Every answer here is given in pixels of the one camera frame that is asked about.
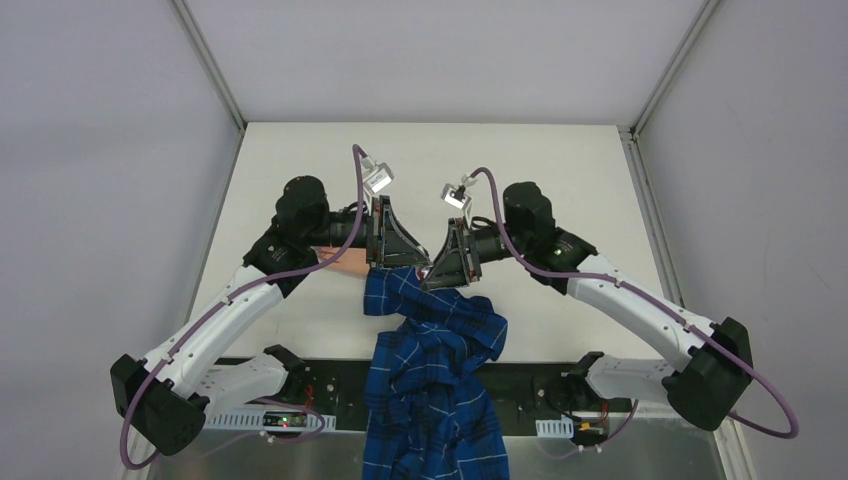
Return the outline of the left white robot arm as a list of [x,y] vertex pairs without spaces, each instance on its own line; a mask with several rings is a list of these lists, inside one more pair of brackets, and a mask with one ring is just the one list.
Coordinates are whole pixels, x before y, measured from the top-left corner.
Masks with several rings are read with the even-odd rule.
[[215,362],[260,317],[288,298],[308,275],[324,269],[317,248],[361,248],[373,268],[423,267],[426,249],[396,218],[384,195],[333,211],[323,183],[298,176],[283,188],[269,228],[199,315],[144,357],[123,355],[110,377],[123,419],[122,457],[131,431],[165,456],[188,446],[205,422],[264,397],[297,402],[305,378],[297,358],[274,345],[229,372]]

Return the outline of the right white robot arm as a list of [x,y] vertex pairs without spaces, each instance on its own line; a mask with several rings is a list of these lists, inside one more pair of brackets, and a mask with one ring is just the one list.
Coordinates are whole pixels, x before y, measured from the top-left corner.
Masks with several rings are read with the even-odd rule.
[[726,356],[752,362],[744,325],[731,317],[715,322],[642,290],[593,245],[558,227],[550,200],[533,182],[505,190],[502,226],[487,219],[474,225],[465,189],[463,184],[443,189],[443,201],[463,214],[449,220],[441,251],[422,273],[422,289],[468,286],[481,279],[483,264],[517,250],[535,267],[536,281],[604,313],[660,356],[646,360],[586,354],[566,376],[573,405],[590,410],[613,398],[663,403],[708,431],[730,415],[752,381]]

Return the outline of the mannequin hand with painted nails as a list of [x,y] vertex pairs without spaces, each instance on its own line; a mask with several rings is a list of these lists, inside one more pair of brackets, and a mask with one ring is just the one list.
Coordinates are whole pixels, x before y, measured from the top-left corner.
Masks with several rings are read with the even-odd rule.
[[[326,261],[334,257],[339,252],[339,248],[315,247],[314,251],[321,261]],[[336,258],[329,269],[348,275],[366,276],[370,270],[366,251],[359,248],[348,248]]]

